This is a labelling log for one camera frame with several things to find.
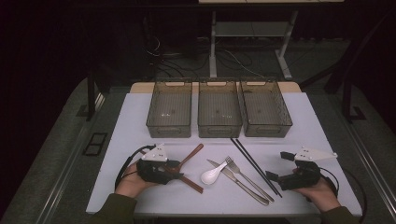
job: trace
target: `chopsticks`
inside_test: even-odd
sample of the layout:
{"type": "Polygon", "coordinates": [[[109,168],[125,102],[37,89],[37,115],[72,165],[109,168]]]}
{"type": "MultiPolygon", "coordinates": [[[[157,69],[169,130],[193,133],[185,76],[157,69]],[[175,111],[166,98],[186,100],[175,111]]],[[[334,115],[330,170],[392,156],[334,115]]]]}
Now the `chopsticks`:
{"type": "Polygon", "coordinates": [[[233,140],[230,138],[233,144],[239,149],[239,151],[242,153],[242,155],[245,156],[245,158],[250,162],[250,164],[254,167],[254,169],[259,173],[259,175],[265,180],[265,182],[270,186],[270,188],[274,191],[276,195],[279,195],[282,198],[282,195],[279,193],[279,191],[275,188],[273,183],[268,179],[268,177],[265,175],[265,173],[262,171],[262,168],[253,160],[253,158],[248,154],[248,151],[244,148],[241,142],[237,138],[233,140]]]}

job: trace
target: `white ceramic spoon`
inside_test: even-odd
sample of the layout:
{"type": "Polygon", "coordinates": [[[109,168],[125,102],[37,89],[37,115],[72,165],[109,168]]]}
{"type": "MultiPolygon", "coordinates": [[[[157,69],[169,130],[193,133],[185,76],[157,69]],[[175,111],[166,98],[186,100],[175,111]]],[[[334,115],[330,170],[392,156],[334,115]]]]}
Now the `white ceramic spoon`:
{"type": "Polygon", "coordinates": [[[225,161],[224,163],[222,163],[220,166],[218,166],[217,168],[213,169],[213,170],[209,170],[204,172],[201,175],[201,180],[204,184],[207,185],[211,185],[213,183],[215,183],[215,181],[218,179],[219,174],[221,172],[221,170],[227,166],[227,161],[225,161]]]}

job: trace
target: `knife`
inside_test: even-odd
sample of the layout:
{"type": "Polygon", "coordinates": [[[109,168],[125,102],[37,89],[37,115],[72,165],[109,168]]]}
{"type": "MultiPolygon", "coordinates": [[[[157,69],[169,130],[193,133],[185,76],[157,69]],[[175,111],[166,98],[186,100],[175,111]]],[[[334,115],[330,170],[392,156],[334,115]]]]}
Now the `knife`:
{"type": "MultiPolygon", "coordinates": [[[[215,161],[212,160],[208,160],[210,162],[210,164],[212,164],[214,167],[218,167],[220,166],[220,164],[218,164],[215,161]]],[[[239,187],[241,187],[244,191],[246,191],[250,196],[252,196],[254,199],[256,199],[259,203],[262,203],[264,205],[268,205],[270,202],[267,199],[264,199],[262,196],[256,194],[255,192],[253,192],[251,189],[249,189],[248,187],[246,187],[244,184],[242,184],[241,181],[239,181],[234,175],[233,172],[231,172],[228,168],[224,167],[221,170],[222,173],[224,173],[225,175],[227,175],[233,182],[235,182],[239,187]]]]}

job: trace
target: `fork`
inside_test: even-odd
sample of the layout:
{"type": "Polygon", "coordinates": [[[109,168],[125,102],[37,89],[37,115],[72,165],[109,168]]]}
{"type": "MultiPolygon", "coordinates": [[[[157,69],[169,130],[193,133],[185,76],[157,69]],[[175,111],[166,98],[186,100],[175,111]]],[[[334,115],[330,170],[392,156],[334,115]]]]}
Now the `fork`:
{"type": "Polygon", "coordinates": [[[265,198],[267,198],[271,203],[274,202],[274,199],[267,194],[263,189],[261,189],[258,185],[256,185],[251,179],[249,179],[247,176],[245,176],[244,174],[242,174],[241,169],[239,169],[239,167],[236,165],[236,163],[233,161],[233,159],[231,159],[230,157],[227,157],[225,159],[228,163],[228,167],[230,167],[230,169],[236,173],[241,175],[242,177],[244,177],[256,190],[259,191],[259,193],[264,196],[265,198]]]}

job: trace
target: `human hand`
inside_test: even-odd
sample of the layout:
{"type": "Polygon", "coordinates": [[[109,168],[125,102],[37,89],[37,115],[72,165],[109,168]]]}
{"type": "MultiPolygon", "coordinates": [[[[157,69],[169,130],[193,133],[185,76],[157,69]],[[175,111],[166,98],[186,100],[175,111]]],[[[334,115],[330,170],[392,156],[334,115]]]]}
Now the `human hand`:
{"type": "Polygon", "coordinates": [[[318,208],[320,212],[327,212],[341,206],[335,197],[329,183],[321,178],[318,183],[312,187],[294,189],[294,191],[303,194],[318,208]]]}
{"type": "Polygon", "coordinates": [[[145,189],[158,184],[144,181],[137,173],[136,162],[126,168],[115,193],[135,198],[145,189]]]}

